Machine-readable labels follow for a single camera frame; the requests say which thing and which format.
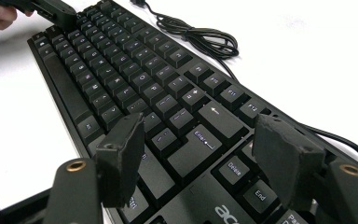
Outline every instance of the mechanical keyboard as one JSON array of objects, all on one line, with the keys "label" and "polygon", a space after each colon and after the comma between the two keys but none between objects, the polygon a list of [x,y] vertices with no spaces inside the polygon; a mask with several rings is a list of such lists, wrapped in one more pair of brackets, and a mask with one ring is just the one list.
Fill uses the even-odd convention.
[{"label": "mechanical keyboard", "polygon": [[82,157],[116,122],[145,115],[137,188],[114,223],[312,223],[284,209],[252,155],[258,114],[284,119],[328,156],[314,133],[113,1],[28,40]]}]

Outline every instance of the keycap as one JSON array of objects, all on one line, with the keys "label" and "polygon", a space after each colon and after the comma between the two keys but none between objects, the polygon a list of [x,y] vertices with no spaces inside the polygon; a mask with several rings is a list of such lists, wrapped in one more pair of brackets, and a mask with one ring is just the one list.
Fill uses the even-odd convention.
[{"label": "keycap", "polygon": [[229,83],[226,81],[226,79],[216,73],[211,74],[200,83],[200,87],[208,92],[208,94],[210,94],[212,97],[216,97],[227,86],[229,86]]},{"label": "keycap", "polygon": [[206,77],[208,77],[213,71],[205,65],[205,63],[197,63],[191,67],[185,76],[190,78],[194,83],[200,84]]},{"label": "keycap", "polygon": [[186,53],[183,49],[179,49],[167,58],[167,62],[174,68],[179,68],[191,59],[192,57],[188,53]]},{"label": "keycap", "polygon": [[126,223],[142,223],[153,212],[153,207],[150,206],[143,193],[136,187],[129,204],[118,209],[118,211],[122,214]]},{"label": "keycap", "polygon": [[151,139],[151,147],[160,158],[168,156],[179,146],[179,140],[169,128],[162,130]]},{"label": "keycap", "polygon": [[166,87],[167,92],[175,99],[181,98],[191,89],[193,89],[193,86],[182,76],[177,77]]},{"label": "keycap", "polygon": [[156,114],[160,118],[162,118],[162,120],[166,120],[170,118],[173,114],[175,114],[178,110],[180,110],[182,107],[172,96],[166,95],[155,105],[153,105],[152,108],[156,112]]},{"label": "keycap", "polygon": [[276,224],[308,224],[304,218],[302,218],[296,211],[288,210],[283,216],[276,222]]},{"label": "keycap", "polygon": [[203,107],[204,104],[209,102],[209,99],[205,96],[205,93],[199,88],[193,88],[191,91],[188,91],[182,98],[179,100],[184,108],[186,108],[190,113],[196,112],[198,109]]},{"label": "keycap", "polygon": [[186,135],[186,143],[168,158],[168,163],[180,183],[185,184],[210,165],[221,149],[222,143],[199,125]]},{"label": "keycap", "polygon": [[65,67],[56,55],[47,58],[45,64],[57,91],[66,105],[65,108],[71,116],[72,121],[75,124],[79,124],[91,115],[89,107],[84,102],[82,95],[73,84]]},{"label": "keycap", "polygon": [[275,203],[278,199],[275,192],[263,181],[257,180],[249,189],[242,193],[238,200],[246,207],[253,210],[254,218],[258,219]]},{"label": "keycap", "polygon": [[211,101],[196,117],[227,147],[231,147],[249,131],[217,103]]},{"label": "keycap", "polygon": [[84,119],[77,124],[76,127],[85,145],[88,145],[90,142],[103,134],[103,130],[100,128],[100,125],[94,116],[89,116]]},{"label": "keycap", "polygon": [[241,103],[245,102],[249,98],[248,95],[243,92],[239,87],[236,85],[231,85],[220,95],[216,97],[216,100],[220,102],[225,108],[230,111],[234,111],[237,109]]},{"label": "keycap", "polygon": [[191,115],[186,109],[181,109],[176,114],[174,114],[167,121],[168,127],[176,134],[176,136],[180,137],[185,133],[188,133],[193,127],[197,124],[197,121],[194,119],[193,115]]},{"label": "keycap", "polygon": [[258,114],[270,114],[270,110],[255,98],[250,99],[244,105],[242,105],[237,111],[234,112],[243,122],[249,127],[255,127],[255,118]]},{"label": "keycap", "polygon": [[153,199],[155,206],[165,203],[178,190],[175,182],[148,147],[145,147],[138,173],[144,183],[145,191]]},{"label": "keycap", "polygon": [[180,223],[255,224],[210,174],[181,191],[156,213],[156,217],[163,217],[166,223],[178,223],[180,220]]},{"label": "keycap", "polygon": [[110,131],[122,117],[124,117],[124,115],[120,109],[118,109],[117,105],[111,106],[101,114],[103,126],[107,131]]},{"label": "keycap", "polygon": [[225,188],[234,193],[251,177],[250,169],[237,156],[231,156],[220,164],[213,175]]},{"label": "keycap", "polygon": [[145,138],[146,139],[151,139],[157,133],[161,132],[165,128],[164,123],[156,115],[155,112],[152,112],[149,115],[146,115],[144,123],[145,123]]}]

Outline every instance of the black keycap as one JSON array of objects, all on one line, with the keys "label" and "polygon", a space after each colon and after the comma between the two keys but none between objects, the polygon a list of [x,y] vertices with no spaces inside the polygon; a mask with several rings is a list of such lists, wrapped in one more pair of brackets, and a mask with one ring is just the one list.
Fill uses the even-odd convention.
[{"label": "black keycap", "polygon": [[275,192],[263,180],[258,180],[239,197],[239,200],[253,208],[258,215],[262,215],[277,198]]},{"label": "black keycap", "polygon": [[71,67],[72,65],[74,65],[75,63],[81,62],[81,58],[78,54],[74,54],[71,57],[65,59],[65,64],[68,67]]},{"label": "black keycap", "polygon": [[242,136],[249,132],[239,121],[213,101],[201,108],[196,115],[200,122],[227,147],[237,143]]},{"label": "black keycap", "polygon": [[200,84],[213,71],[205,63],[197,63],[191,67],[185,75],[196,84]]},{"label": "black keycap", "polygon": [[128,67],[123,69],[123,72],[121,75],[130,82],[133,78],[141,75],[144,72],[144,70],[141,69],[141,67],[137,63],[130,63]]},{"label": "black keycap", "polygon": [[132,18],[129,21],[124,22],[124,27],[130,31],[130,33],[135,33],[137,31],[139,31],[140,29],[144,28],[145,25],[143,24],[142,21],[136,19],[136,18]]},{"label": "black keycap", "polygon": [[85,89],[84,95],[90,103],[104,94],[103,86],[97,80],[92,80],[88,82],[82,88]]},{"label": "black keycap", "polygon": [[118,109],[117,105],[113,105],[101,114],[103,126],[107,131],[110,131],[115,126],[115,124],[123,117],[124,115]]},{"label": "black keycap", "polygon": [[139,34],[138,39],[142,42],[146,43],[146,41],[151,37],[151,35],[155,34],[156,32],[152,28],[144,28]]},{"label": "black keycap", "polygon": [[50,54],[55,54],[53,47],[50,44],[46,44],[38,50],[40,57],[42,59],[48,57]]},{"label": "black keycap", "polygon": [[167,92],[175,99],[181,98],[185,93],[193,89],[193,86],[184,77],[177,77],[166,87]]},{"label": "black keycap", "polygon": [[97,115],[101,115],[107,108],[114,105],[112,99],[107,93],[104,93],[91,103],[92,108],[94,109]]},{"label": "black keycap", "polygon": [[82,73],[83,71],[86,71],[86,70],[89,70],[89,69],[87,68],[86,64],[83,62],[75,63],[74,65],[72,65],[69,68],[69,71],[71,71],[71,73],[74,77],[76,77],[77,75],[79,75],[80,73]]},{"label": "black keycap", "polygon": [[144,116],[148,115],[152,112],[152,109],[147,105],[147,103],[143,99],[138,99],[131,105],[127,106],[124,110],[127,114],[134,114],[134,113],[144,113]]},{"label": "black keycap", "polygon": [[236,192],[251,177],[250,169],[237,156],[230,157],[213,172],[228,191]]},{"label": "black keycap", "polygon": [[47,58],[45,64],[72,121],[79,124],[91,115],[89,107],[57,56]]},{"label": "black keycap", "polygon": [[176,190],[175,182],[148,147],[145,147],[145,154],[142,157],[138,173],[145,184],[145,191],[156,206],[165,203],[170,194]]},{"label": "black keycap", "polygon": [[94,116],[89,116],[77,124],[76,127],[85,145],[88,145],[103,134],[103,130],[100,128],[100,125]]},{"label": "black keycap", "polygon": [[234,112],[249,127],[255,127],[255,118],[258,114],[270,114],[271,111],[265,105],[257,101],[255,98],[250,99]]},{"label": "black keycap", "polygon": [[175,70],[169,65],[163,67],[155,74],[152,74],[152,76],[156,80],[156,82],[162,87],[167,86],[170,82],[179,77]]},{"label": "black keycap", "polygon": [[186,93],[180,99],[182,106],[184,106],[190,113],[196,112],[208,102],[209,99],[205,96],[204,92],[198,88],[193,88],[193,90]]},{"label": "black keycap", "polygon": [[176,172],[176,178],[185,184],[206,169],[219,156],[215,152],[222,148],[222,143],[199,125],[186,135],[186,143],[168,158],[168,163]]},{"label": "black keycap", "polygon": [[106,88],[112,94],[112,96],[117,95],[118,92],[121,92],[126,87],[128,87],[127,82],[123,77],[117,76],[113,78],[109,83],[107,83]]},{"label": "black keycap", "polygon": [[220,102],[225,108],[230,111],[234,111],[249,98],[243,90],[235,85],[229,86],[220,95],[216,97],[216,100]]},{"label": "black keycap", "polygon": [[200,87],[208,92],[208,94],[210,94],[212,97],[220,94],[220,92],[222,92],[227,86],[229,86],[229,83],[226,81],[226,79],[216,73],[211,74],[200,83]]},{"label": "black keycap", "polygon": [[253,171],[258,172],[260,168],[258,167],[257,161],[253,156],[252,147],[253,147],[253,141],[247,144],[243,144],[240,147],[238,147],[236,154]]},{"label": "black keycap", "polygon": [[165,66],[165,63],[159,57],[153,57],[143,65],[143,69],[149,75],[153,76],[157,71]]},{"label": "black keycap", "polygon": [[156,49],[156,53],[162,58],[166,59],[170,56],[174,51],[178,50],[176,45],[173,44],[172,41],[167,41]]},{"label": "black keycap", "polygon": [[128,204],[124,208],[120,208],[119,212],[122,214],[125,223],[143,223],[145,218],[151,215],[151,209],[152,207],[143,193],[136,187]]},{"label": "black keycap", "polygon": [[178,223],[180,220],[180,223],[255,224],[210,174],[191,183],[162,207],[157,216],[163,217],[166,223]]},{"label": "black keycap", "polygon": [[115,77],[118,77],[118,72],[110,64],[99,68],[96,74],[104,86],[115,79]]},{"label": "black keycap", "polygon": [[119,91],[114,98],[118,106],[120,106],[121,109],[125,109],[127,106],[138,100],[139,96],[132,87],[127,86],[124,90]]},{"label": "black keycap", "polygon": [[167,58],[167,62],[174,68],[179,68],[191,59],[192,57],[188,53],[186,53],[183,49],[179,49]]},{"label": "black keycap", "polygon": [[145,116],[145,137],[146,139],[151,139],[157,133],[161,132],[165,128],[164,123],[156,115],[155,112],[152,112],[149,115]]},{"label": "black keycap", "polygon": [[135,77],[131,81],[131,86],[135,89],[136,92],[141,93],[147,87],[153,84],[153,78],[147,73],[143,72],[138,77]]},{"label": "black keycap", "polygon": [[151,106],[167,95],[167,92],[157,83],[149,86],[141,93],[142,98]]},{"label": "black keycap", "polygon": [[276,224],[308,224],[297,212],[288,210],[283,216],[275,222]]},{"label": "black keycap", "polygon": [[149,62],[151,58],[153,58],[153,54],[150,49],[140,49],[135,53],[135,57],[133,60],[143,66],[146,62]]},{"label": "black keycap", "polygon": [[193,129],[193,127],[197,124],[197,121],[194,119],[193,115],[183,108],[170,117],[167,124],[176,136],[181,137]]},{"label": "black keycap", "polygon": [[153,137],[151,143],[152,149],[160,158],[165,158],[180,145],[179,140],[168,128]]},{"label": "black keycap", "polygon": [[162,118],[162,120],[170,118],[181,108],[182,107],[178,104],[178,102],[170,95],[166,95],[153,105],[153,110],[160,118]]},{"label": "black keycap", "polygon": [[146,41],[146,45],[149,48],[151,48],[152,50],[156,50],[164,41],[165,41],[165,39],[162,37],[162,35],[158,34],[158,35],[154,35],[151,38],[149,38]]}]

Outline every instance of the function key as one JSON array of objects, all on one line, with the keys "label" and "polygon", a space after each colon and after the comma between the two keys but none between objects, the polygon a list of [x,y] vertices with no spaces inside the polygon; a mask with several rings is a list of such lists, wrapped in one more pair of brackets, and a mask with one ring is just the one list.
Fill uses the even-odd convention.
[{"label": "function key", "polygon": [[216,97],[216,100],[228,110],[234,111],[248,98],[249,96],[238,86],[231,85],[220,93],[220,95]]},{"label": "function key", "polygon": [[255,127],[255,118],[258,114],[269,115],[271,111],[266,108],[266,106],[255,98],[252,98],[244,105],[242,105],[238,110],[234,112],[243,122],[245,122],[249,127]]},{"label": "function key", "polygon": [[179,68],[191,59],[192,57],[187,52],[183,49],[179,49],[167,58],[167,62],[174,68]]},{"label": "function key", "polygon": [[185,72],[185,76],[190,78],[194,83],[200,84],[206,77],[208,77],[213,71],[209,69],[204,63],[197,63]]}]

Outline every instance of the white surface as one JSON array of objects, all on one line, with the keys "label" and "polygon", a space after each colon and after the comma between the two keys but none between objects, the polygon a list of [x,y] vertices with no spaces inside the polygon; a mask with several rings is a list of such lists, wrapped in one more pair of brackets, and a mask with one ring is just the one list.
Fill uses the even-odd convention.
[{"label": "white surface", "polygon": [[[65,2],[76,10],[97,3]],[[118,2],[155,21],[148,10]],[[244,86],[297,121],[358,144],[358,1],[147,2],[156,12],[234,35],[240,57],[227,64]],[[77,156],[26,43],[49,26],[20,15],[0,32],[1,208],[49,188],[56,169]]]}]

